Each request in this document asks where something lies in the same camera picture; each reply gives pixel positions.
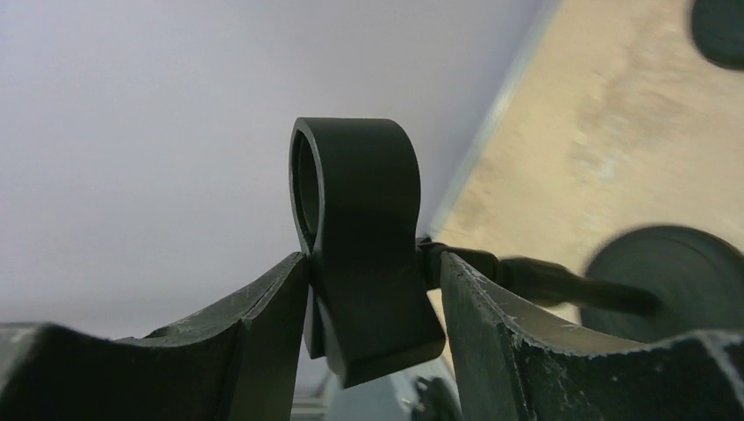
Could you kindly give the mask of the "black round-base stand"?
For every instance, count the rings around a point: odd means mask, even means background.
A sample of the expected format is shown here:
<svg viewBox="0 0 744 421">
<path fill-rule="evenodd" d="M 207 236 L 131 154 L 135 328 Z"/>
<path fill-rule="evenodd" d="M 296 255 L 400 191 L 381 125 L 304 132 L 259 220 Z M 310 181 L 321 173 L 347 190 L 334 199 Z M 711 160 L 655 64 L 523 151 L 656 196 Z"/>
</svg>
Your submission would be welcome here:
<svg viewBox="0 0 744 421">
<path fill-rule="evenodd" d="M 449 246 L 416 239 L 419 165 L 396 122 L 381 118 L 299 118 L 290 142 L 290 186 L 297 234 L 311 264 L 305 341 L 345 388 L 435 359 L 445 333 L 427 293 L 440 286 Z M 650 291 L 592 280 L 526 257 L 455 248 L 489 280 L 538 304 L 571 303 L 665 317 L 665 335 L 691 329 L 737 329 L 743 298 L 734 282 L 695 281 L 714 295 L 673 303 Z"/>
<path fill-rule="evenodd" d="M 712 64 L 743 70 L 743 0 L 696 0 L 690 8 L 690 34 Z"/>
</svg>

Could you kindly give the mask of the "black round-base stand front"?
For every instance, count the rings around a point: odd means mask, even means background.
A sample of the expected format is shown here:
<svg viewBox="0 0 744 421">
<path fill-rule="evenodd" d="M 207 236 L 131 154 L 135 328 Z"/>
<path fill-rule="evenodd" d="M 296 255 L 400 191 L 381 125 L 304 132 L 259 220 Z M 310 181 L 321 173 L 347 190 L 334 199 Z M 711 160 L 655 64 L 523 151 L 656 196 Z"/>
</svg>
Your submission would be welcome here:
<svg viewBox="0 0 744 421">
<path fill-rule="evenodd" d="M 435 359 L 445 333 L 427 293 L 440 286 L 449 246 L 416 239 L 419 165 L 396 122 L 381 118 L 299 118 L 290 142 L 290 186 L 297 234 L 311 264 L 305 341 L 345 388 Z M 691 329 L 737 329 L 743 298 L 734 282 L 695 281 L 714 295 L 673 303 L 650 291 L 592 280 L 526 257 L 455 248 L 489 280 L 538 304 L 571 303 L 665 317 L 665 335 Z"/>
</svg>

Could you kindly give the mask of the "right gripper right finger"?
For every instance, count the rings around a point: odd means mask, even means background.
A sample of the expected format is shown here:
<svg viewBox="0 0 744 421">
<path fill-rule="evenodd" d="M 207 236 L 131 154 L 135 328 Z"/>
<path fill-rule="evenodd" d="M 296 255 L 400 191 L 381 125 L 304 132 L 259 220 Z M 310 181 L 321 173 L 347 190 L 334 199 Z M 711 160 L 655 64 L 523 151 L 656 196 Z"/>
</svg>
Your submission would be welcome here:
<svg viewBox="0 0 744 421">
<path fill-rule="evenodd" d="M 440 285 L 467 420 L 743 417 L 742 332 L 617 338 L 543 310 L 451 253 Z"/>
</svg>

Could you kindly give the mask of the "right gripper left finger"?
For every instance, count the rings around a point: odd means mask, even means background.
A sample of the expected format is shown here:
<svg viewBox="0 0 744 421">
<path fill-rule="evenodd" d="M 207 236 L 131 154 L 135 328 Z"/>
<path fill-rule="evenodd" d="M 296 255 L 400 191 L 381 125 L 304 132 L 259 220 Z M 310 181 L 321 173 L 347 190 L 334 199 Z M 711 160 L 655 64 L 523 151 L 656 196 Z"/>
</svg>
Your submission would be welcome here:
<svg viewBox="0 0 744 421">
<path fill-rule="evenodd" d="M 293 253 L 146 337 L 1 327 L 4 420 L 287 420 L 308 289 Z"/>
</svg>

